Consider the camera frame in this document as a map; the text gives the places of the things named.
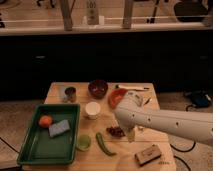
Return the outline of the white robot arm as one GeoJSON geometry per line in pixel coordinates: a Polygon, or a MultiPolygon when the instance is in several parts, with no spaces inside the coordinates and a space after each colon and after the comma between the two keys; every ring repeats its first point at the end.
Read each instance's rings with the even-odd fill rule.
{"type": "Polygon", "coordinates": [[[125,133],[143,126],[213,146],[213,113],[141,107],[138,93],[128,91],[115,107],[114,115],[125,133]]]}

